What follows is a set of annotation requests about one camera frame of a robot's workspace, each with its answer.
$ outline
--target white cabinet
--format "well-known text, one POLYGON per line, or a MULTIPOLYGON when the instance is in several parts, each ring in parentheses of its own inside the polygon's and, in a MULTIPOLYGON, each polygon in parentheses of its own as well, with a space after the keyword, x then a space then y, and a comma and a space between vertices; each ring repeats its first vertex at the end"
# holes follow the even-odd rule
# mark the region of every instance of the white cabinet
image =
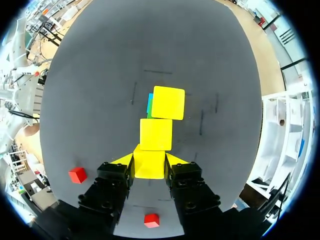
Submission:
POLYGON ((302 91, 308 97, 303 99, 301 92, 293 91, 262 97, 260 142, 247 181, 250 187, 269 199, 270 192, 279 189, 288 173, 291 173, 282 209, 289 205, 304 176, 313 143, 316 108, 312 91, 302 91))

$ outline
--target black cable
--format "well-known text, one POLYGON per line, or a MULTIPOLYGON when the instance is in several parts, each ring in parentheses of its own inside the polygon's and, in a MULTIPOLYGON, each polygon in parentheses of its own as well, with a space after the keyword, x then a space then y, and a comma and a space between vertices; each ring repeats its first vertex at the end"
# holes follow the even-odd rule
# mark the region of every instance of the black cable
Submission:
POLYGON ((40 37, 40 54, 41 54, 41 56, 42 56, 45 60, 48 60, 48 59, 42 54, 42 51, 41 51, 41 35, 40 35, 39 32, 38 32, 38 34, 39 34, 39 37, 40 37))
POLYGON ((34 116, 31 116, 27 113, 20 112, 20 111, 14 111, 14 110, 9 110, 9 113, 11 113, 12 115, 22 117, 22 118, 26 118, 26 119, 34 119, 34 120, 36 120, 37 123, 39 123, 39 121, 38 121, 38 119, 40 119, 39 117, 34 117, 34 116))
POLYGON ((284 192, 283 192, 283 198, 282 198, 282 201, 281 201, 281 203, 280 203, 279 212, 278 212, 278 217, 277 217, 277 219, 276 219, 277 222, 278 222, 278 220, 280 219, 280 212, 281 212, 282 204, 283 204, 284 201, 285 201, 286 192, 287 192, 287 189, 288 189, 288 186, 289 186, 289 182, 290 182, 290 175, 291 175, 291 173, 289 172, 288 176, 286 177, 286 185, 285 185, 285 189, 284 189, 284 192))
POLYGON ((52 25, 52 27, 54 28, 54 30, 55 30, 58 34, 60 34, 61 36, 65 36, 65 35, 63 35, 62 33, 60 33, 60 32, 56 29, 56 27, 55 27, 54 25, 52 25))
POLYGON ((53 23, 46 22, 46 24, 51 25, 51 26, 54 28, 54 30, 55 30, 58 34, 60 34, 61 36, 65 36, 65 35, 63 35, 62 33, 60 33, 60 32, 56 29, 56 27, 55 27, 55 25, 54 25, 53 23))
POLYGON ((24 74, 22 74, 20 77, 18 77, 12 84, 16 83, 19 79, 21 79, 24 76, 24 74))

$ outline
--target black tape mark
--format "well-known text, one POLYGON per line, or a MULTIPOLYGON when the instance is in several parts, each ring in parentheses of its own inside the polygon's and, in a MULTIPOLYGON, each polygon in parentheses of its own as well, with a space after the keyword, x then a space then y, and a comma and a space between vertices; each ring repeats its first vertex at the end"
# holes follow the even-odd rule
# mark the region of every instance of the black tape mark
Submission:
POLYGON ((197 157, 198 157, 198 153, 196 152, 196 153, 194 154, 194 159, 193 159, 194 162, 196 162, 197 157))
POLYGON ((218 112, 218 105, 219 105, 219 93, 217 93, 216 95, 216 101, 215 101, 215 113, 218 112))
POLYGON ((144 70, 144 71, 148 73, 154 73, 154 74, 172 74, 172 72, 169 72, 169 71, 154 71, 154 70, 144 70))
POLYGON ((135 81, 135 82, 134 82, 134 86, 133 86, 132 98, 131 98, 131 100, 130 100, 131 105, 133 105, 133 104, 134 104, 135 94, 136 94, 136 86, 137 86, 137 82, 135 81))
POLYGON ((204 110, 201 110, 201 119, 200 119, 200 130, 199 130, 199 134, 202 135, 202 123, 204 121, 204 110))

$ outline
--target red block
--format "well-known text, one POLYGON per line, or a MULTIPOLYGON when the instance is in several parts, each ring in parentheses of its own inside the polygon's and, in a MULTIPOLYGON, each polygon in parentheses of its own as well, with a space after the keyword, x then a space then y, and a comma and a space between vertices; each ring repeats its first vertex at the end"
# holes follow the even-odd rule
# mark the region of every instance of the red block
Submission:
POLYGON ((159 215, 155 213, 145 215, 144 225, 146 225, 147 228, 159 227, 160 226, 159 215))
POLYGON ((87 179, 86 171, 83 167, 75 167, 69 171, 71 181, 75 184, 81 184, 87 179))

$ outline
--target cube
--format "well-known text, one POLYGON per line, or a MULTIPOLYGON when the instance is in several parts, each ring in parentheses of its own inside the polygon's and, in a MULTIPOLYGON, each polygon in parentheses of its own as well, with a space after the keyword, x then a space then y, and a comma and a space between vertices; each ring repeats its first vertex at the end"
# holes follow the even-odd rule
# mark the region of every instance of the cube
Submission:
POLYGON ((83 167, 75 167, 69 171, 71 181, 75 184, 81 184, 87 179, 86 171, 83 167))
POLYGON ((160 119, 184 119, 185 95, 186 92, 183 89, 155 86, 151 116, 160 119))
POLYGON ((152 213, 144 216, 144 225, 147 228, 156 228, 160 226, 159 215, 152 213))
POLYGON ((140 119, 140 148, 145 151, 170 151, 172 147, 171 119, 140 119))
POLYGON ((133 151, 134 177, 137 179, 164 179, 165 154, 165 151, 143 151, 138 144, 133 151))

